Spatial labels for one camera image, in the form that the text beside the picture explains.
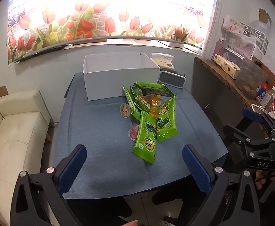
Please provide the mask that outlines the person's left hand fingertip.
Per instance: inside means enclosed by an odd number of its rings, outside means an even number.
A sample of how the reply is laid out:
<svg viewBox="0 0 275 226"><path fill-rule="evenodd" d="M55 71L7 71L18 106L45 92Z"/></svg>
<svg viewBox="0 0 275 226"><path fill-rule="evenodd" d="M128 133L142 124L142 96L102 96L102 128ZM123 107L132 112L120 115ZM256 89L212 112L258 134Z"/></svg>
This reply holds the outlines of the person's left hand fingertip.
<svg viewBox="0 0 275 226"><path fill-rule="evenodd" d="M138 226L138 220L134 220L134 221L125 223L125 224L122 225L122 226Z"/></svg>

